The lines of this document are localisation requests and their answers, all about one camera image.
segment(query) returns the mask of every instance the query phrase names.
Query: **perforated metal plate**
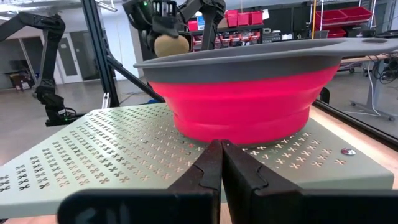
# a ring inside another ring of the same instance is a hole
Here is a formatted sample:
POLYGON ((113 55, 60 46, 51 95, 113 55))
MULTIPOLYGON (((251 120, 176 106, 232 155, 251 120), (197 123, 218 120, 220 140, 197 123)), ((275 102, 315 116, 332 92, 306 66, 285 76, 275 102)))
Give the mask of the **perforated metal plate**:
MULTIPOLYGON (((87 188, 167 188, 206 148, 175 128, 165 104, 94 110, 0 167, 0 218, 54 214, 87 188)), ((306 188, 390 189, 393 175, 310 120, 299 133, 243 150, 306 188)))

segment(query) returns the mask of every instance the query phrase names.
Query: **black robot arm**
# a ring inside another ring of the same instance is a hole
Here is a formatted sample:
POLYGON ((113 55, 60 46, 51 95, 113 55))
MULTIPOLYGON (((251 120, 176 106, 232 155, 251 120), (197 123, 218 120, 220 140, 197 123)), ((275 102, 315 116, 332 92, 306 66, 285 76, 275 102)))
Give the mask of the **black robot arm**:
POLYGON ((169 0, 132 0, 123 4, 130 23, 141 31, 151 52, 160 35, 177 38, 186 33, 187 20, 198 11, 205 19, 201 49, 214 49, 217 26, 224 18, 225 7, 224 0, 187 0, 179 7, 169 0))
POLYGON ((184 24, 187 19, 193 17, 196 12, 200 11, 205 19, 205 30, 201 50, 212 50, 215 48, 215 40, 217 35, 217 27, 225 14, 224 0, 188 0, 179 6, 177 19, 184 24))
POLYGON ((40 66, 40 77, 33 87, 37 99, 45 105, 48 116, 47 126, 69 124, 76 117, 76 112, 69 112, 63 104, 63 98, 55 94, 54 70, 57 58, 58 45, 65 31, 65 23, 59 15, 51 17, 20 12, 9 21, 0 25, 0 41, 25 26, 43 30, 44 47, 40 66))

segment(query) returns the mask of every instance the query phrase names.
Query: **round ball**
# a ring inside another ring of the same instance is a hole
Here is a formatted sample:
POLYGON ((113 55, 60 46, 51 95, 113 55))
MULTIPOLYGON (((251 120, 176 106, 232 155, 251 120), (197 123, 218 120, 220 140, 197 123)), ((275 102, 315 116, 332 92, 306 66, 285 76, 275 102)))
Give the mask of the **round ball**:
POLYGON ((188 40, 181 35, 178 38, 162 35, 155 40, 155 53, 158 57, 166 57, 188 52, 188 40))

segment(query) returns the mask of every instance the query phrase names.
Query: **metal frame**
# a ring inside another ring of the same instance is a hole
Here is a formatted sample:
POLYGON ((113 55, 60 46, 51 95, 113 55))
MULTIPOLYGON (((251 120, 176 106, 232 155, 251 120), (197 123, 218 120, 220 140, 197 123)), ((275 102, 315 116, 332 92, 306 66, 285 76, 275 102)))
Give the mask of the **metal frame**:
POLYGON ((104 93, 109 93, 109 98, 111 100, 110 107, 118 107, 120 106, 118 93, 110 67, 106 61, 106 48, 96 2, 95 0, 81 0, 81 6, 83 7, 88 32, 90 32, 90 37, 93 42, 95 59, 98 63, 98 70, 104 93))
POLYGON ((30 70, 30 75, 32 75, 33 81, 36 84, 37 83, 37 78, 36 78, 36 75, 35 75, 35 71, 33 70, 33 66, 32 66, 32 64, 30 62, 29 55, 27 54, 24 41, 22 40, 22 38, 18 38, 18 41, 19 41, 19 44, 21 45, 22 51, 23 51, 24 56, 26 58, 27 66, 29 67, 29 70, 30 70))

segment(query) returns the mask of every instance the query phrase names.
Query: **cable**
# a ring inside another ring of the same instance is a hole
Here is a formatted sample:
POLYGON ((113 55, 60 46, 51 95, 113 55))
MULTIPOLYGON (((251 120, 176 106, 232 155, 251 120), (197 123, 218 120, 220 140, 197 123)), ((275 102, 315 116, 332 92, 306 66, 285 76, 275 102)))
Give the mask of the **cable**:
POLYGON ((391 21, 393 21, 394 19, 397 19, 397 18, 398 18, 398 16, 395 16, 395 17, 393 17, 392 19, 390 19, 389 21, 386 21, 386 22, 383 22, 383 23, 380 23, 380 24, 376 25, 376 27, 378 27, 378 26, 380 26, 380 25, 384 25, 385 23, 391 22, 391 21))
POLYGON ((73 108, 65 107, 64 109, 65 109, 65 111, 67 112, 67 115, 70 115, 70 114, 68 113, 68 110, 70 110, 70 111, 73 112, 73 115, 72 115, 72 116, 75 116, 75 115, 77 114, 77 112, 76 112, 75 109, 73 109, 73 108))
POLYGON ((216 28, 214 28, 214 31, 216 32, 216 35, 218 36, 218 40, 220 41, 221 48, 225 48, 225 46, 224 46, 224 42, 223 42, 223 39, 221 38, 221 35, 220 35, 220 33, 219 33, 219 32, 217 32, 217 29, 216 29, 216 28))
POLYGON ((356 63, 357 63, 357 62, 353 62, 353 63, 348 64, 348 65, 346 65, 346 66, 340 67, 339 70, 348 68, 348 67, 350 67, 350 66, 352 66, 352 65, 355 65, 356 63))
POLYGON ((371 69, 371 64, 368 64, 368 77, 369 77, 369 81, 371 82, 371 90, 372 90, 372 109, 373 111, 377 114, 370 114, 370 113, 362 113, 362 112, 352 112, 352 111, 343 111, 344 113, 352 113, 352 114, 366 114, 366 115, 371 115, 371 116, 381 116, 381 114, 379 114, 379 112, 377 112, 377 110, 374 108, 374 86, 373 86, 373 82, 372 82, 372 76, 370 74, 370 69, 371 69))
POLYGON ((378 58, 377 55, 375 55, 375 57, 377 58, 377 61, 374 61, 370 56, 368 56, 369 59, 370 59, 370 61, 372 61, 372 62, 374 63, 373 68, 372 68, 372 75, 373 75, 373 77, 374 77, 376 80, 379 80, 379 82, 380 82, 381 84, 383 84, 383 85, 387 85, 387 84, 392 83, 395 79, 397 79, 397 76, 395 76, 395 73, 398 73, 398 71, 397 71, 398 68, 396 68, 396 69, 391 68, 391 63, 395 61, 395 62, 397 62, 397 64, 398 64, 398 60, 397 60, 397 59, 395 58, 395 56, 393 56, 392 54, 386 54, 386 55, 388 55, 389 58, 390 58, 387 67, 388 67, 388 69, 390 70, 390 73, 393 74, 393 77, 392 77, 391 79, 388 79, 388 77, 387 77, 386 75, 383 75, 384 72, 380 73, 380 71, 379 71, 379 69, 378 69, 378 67, 377 67, 377 64, 378 64, 378 63, 384 63, 384 61, 381 62, 381 60, 378 58))
POLYGON ((371 77, 371 74, 370 74, 370 71, 369 71, 370 68, 371 68, 371 64, 369 63, 369 65, 368 65, 368 77, 369 77, 369 81, 371 82, 371 87, 372 87, 372 109, 377 115, 381 116, 381 114, 379 114, 379 112, 377 112, 376 109, 374 109, 374 86, 373 86, 372 77, 371 77))

